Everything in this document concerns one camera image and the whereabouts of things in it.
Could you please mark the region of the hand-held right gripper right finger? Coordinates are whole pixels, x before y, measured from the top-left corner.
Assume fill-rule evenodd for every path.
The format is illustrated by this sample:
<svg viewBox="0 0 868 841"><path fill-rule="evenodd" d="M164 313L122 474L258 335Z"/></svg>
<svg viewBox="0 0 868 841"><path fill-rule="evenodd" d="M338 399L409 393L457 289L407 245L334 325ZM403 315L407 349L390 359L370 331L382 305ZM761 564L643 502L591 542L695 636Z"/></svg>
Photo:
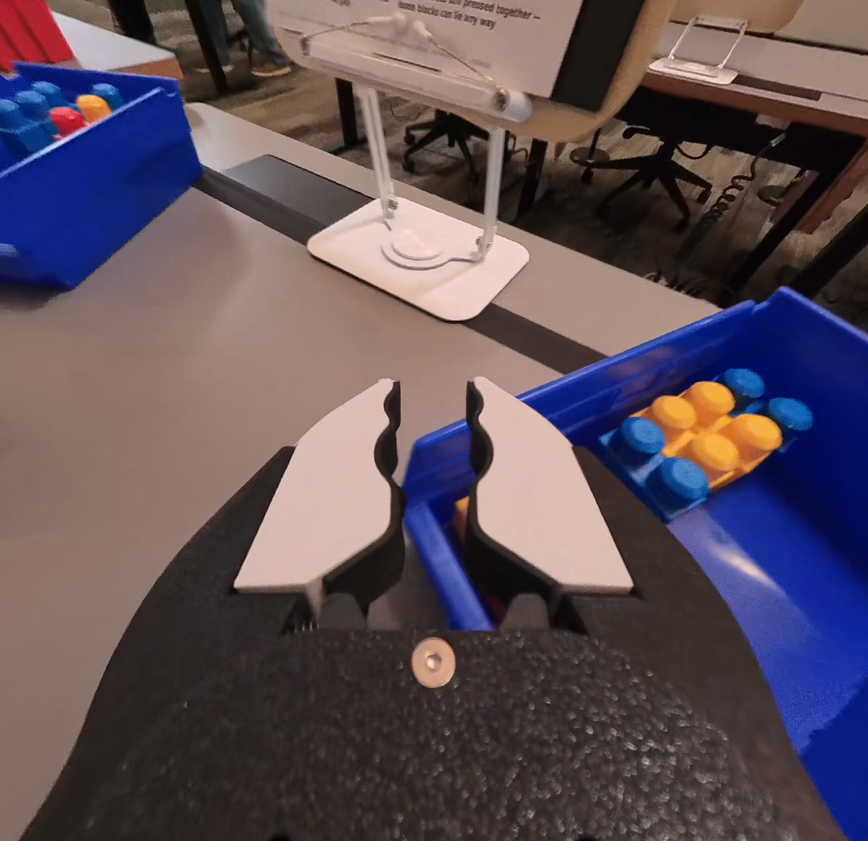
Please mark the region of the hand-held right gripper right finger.
<svg viewBox="0 0 868 841"><path fill-rule="evenodd" d="M467 383L465 570L503 608L535 594L629 596L633 576L569 438L493 381Z"/></svg>

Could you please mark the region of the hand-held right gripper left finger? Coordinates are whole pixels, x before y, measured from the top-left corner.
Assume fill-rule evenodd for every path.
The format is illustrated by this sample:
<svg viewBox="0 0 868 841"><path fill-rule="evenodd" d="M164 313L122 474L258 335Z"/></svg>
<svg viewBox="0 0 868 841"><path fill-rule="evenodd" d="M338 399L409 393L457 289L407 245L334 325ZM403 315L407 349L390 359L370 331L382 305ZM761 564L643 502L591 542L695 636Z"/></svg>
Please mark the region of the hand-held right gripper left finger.
<svg viewBox="0 0 868 841"><path fill-rule="evenodd" d="M405 492L395 480L401 385L380 379L292 448L234 578L238 594L294 594L322 616L350 596L364 616L405 566Z"/></svg>

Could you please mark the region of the blue two-stud block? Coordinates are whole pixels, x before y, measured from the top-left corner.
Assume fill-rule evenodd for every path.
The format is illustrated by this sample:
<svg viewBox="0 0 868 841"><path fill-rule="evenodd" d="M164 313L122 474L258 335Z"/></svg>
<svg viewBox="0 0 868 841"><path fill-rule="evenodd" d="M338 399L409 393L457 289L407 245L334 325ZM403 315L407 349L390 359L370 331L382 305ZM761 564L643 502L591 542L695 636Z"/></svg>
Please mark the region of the blue two-stud block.
<svg viewBox="0 0 868 841"><path fill-rule="evenodd" d="M665 524L699 508L711 494L701 466L663 452L665 431L651 419L629 417L597 444L605 466Z"/></svg>
<svg viewBox="0 0 868 841"><path fill-rule="evenodd" d="M781 454L815 425L815 415L807 403L799 399L771 397L767 393L767 379L753 369L727 369L713 381L731 391L735 401L731 417L761 415L779 425L783 434L783 444L779 448Z"/></svg>

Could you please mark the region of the blue plastic bin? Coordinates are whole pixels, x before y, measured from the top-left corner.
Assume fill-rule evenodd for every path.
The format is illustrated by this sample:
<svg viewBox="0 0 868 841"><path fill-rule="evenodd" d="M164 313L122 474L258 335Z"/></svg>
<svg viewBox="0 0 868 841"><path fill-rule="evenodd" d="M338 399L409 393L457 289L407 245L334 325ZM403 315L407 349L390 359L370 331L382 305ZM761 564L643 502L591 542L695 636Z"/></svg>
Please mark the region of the blue plastic bin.
<svg viewBox="0 0 868 841"><path fill-rule="evenodd" d="M463 323L567 375L521 395L579 446L595 446L653 397L729 369L757 371L765 399L807 403L813 427L783 454L669 524L695 566L683 586L641 588L625 612L581 616L639 652L745 757L791 745L846 839L866 839L866 333L779 289L603 359L499 305Z"/></svg>
<svg viewBox="0 0 868 841"><path fill-rule="evenodd" d="M34 82L68 100L110 84L124 102L24 159L2 142L0 279L70 291L184 195L202 163L174 78L16 64L2 98Z"/></svg>

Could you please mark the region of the group of toy bricks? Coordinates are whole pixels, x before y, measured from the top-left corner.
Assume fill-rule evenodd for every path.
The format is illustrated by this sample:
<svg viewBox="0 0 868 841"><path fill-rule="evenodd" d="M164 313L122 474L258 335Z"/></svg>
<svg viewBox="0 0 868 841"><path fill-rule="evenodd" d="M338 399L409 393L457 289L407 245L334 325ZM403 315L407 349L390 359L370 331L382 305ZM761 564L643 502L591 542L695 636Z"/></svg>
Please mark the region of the group of toy bricks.
<svg viewBox="0 0 868 841"><path fill-rule="evenodd" d="M22 161L110 118L124 106L124 94L104 82L76 96L48 80L18 86L0 100L4 155L10 161Z"/></svg>

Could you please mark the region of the white document stand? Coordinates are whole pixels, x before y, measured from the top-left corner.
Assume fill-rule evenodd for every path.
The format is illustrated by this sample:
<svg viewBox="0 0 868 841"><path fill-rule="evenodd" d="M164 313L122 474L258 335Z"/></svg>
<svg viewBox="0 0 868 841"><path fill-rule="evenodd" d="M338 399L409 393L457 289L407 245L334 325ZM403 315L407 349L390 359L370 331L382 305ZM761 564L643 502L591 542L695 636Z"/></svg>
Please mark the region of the white document stand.
<svg viewBox="0 0 868 841"><path fill-rule="evenodd" d="M376 54L374 32L417 40L469 76ZM529 251L499 235L505 130L531 118L527 94L505 88L437 42L401 12L298 34L294 56L354 80L372 153L378 197L308 239L312 257L447 323L465 323L527 265ZM493 120L487 142L483 227L399 197L390 169L380 88L469 108Z"/></svg>

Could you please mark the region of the clear acrylic stand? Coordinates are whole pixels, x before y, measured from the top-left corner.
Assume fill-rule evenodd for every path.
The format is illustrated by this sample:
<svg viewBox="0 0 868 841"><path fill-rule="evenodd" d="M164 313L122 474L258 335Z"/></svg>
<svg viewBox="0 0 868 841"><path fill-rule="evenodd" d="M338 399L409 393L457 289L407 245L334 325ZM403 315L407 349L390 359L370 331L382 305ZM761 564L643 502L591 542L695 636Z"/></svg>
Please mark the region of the clear acrylic stand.
<svg viewBox="0 0 868 841"><path fill-rule="evenodd" d="M731 44L729 52L719 64L703 64L693 62L687 58L679 58L679 48L683 42L693 34L695 30L725 30L735 34L735 42ZM651 62L649 72L663 74L663 76L675 76L683 80L693 82L707 82L713 86L731 86L739 70L731 68L729 62L735 54L735 48L741 44L749 30L749 20L743 18L729 18L729 16L717 16L717 14L697 14L689 20L685 30L681 32L679 40L671 48L671 52L663 58L657 58Z"/></svg>

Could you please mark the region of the printed instruction sheet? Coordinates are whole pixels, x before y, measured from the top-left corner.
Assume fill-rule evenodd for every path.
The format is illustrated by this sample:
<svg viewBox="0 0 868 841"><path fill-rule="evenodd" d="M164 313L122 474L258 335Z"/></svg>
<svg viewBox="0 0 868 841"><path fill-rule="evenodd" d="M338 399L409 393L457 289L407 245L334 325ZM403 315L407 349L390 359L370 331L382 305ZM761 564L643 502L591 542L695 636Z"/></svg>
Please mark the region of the printed instruction sheet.
<svg viewBox="0 0 868 841"><path fill-rule="evenodd" d="M368 58L547 98L585 0L266 0L284 48L362 70Z"/></svg>

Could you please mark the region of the red plastic bin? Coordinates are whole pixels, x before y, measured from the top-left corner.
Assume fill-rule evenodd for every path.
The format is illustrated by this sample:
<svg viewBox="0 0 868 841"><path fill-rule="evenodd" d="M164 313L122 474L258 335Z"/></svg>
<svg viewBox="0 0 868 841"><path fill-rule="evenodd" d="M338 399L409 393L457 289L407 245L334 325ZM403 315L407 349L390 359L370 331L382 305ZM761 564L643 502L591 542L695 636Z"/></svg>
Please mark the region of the red plastic bin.
<svg viewBox="0 0 868 841"><path fill-rule="evenodd" d="M0 68L68 64L74 52L46 0L0 0Z"/></svg>

